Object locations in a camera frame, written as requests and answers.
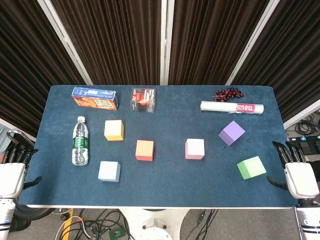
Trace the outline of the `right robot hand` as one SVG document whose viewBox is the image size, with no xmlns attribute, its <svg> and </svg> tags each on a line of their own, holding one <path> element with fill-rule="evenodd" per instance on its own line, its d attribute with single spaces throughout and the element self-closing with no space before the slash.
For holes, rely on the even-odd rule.
<svg viewBox="0 0 320 240">
<path fill-rule="evenodd" d="M 320 194 L 313 165 L 307 161 L 302 150 L 288 141 L 285 144 L 273 141 L 285 175 L 285 183 L 271 176 L 266 179 L 273 186 L 288 191 L 294 199 L 312 200 Z"/>
</svg>

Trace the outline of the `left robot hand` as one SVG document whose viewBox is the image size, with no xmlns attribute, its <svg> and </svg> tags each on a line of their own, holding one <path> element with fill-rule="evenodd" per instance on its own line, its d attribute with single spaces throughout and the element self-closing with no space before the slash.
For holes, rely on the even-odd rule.
<svg viewBox="0 0 320 240">
<path fill-rule="evenodd" d="M 20 143 L 10 145 L 4 152 L 0 164 L 0 197 L 2 199 L 15 199 L 25 189 L 37 185 L 42 177 L 26 182 L 26 175 L 32 156 L 39 150 L 31 146 L 22 148 Z"/>
</svg>

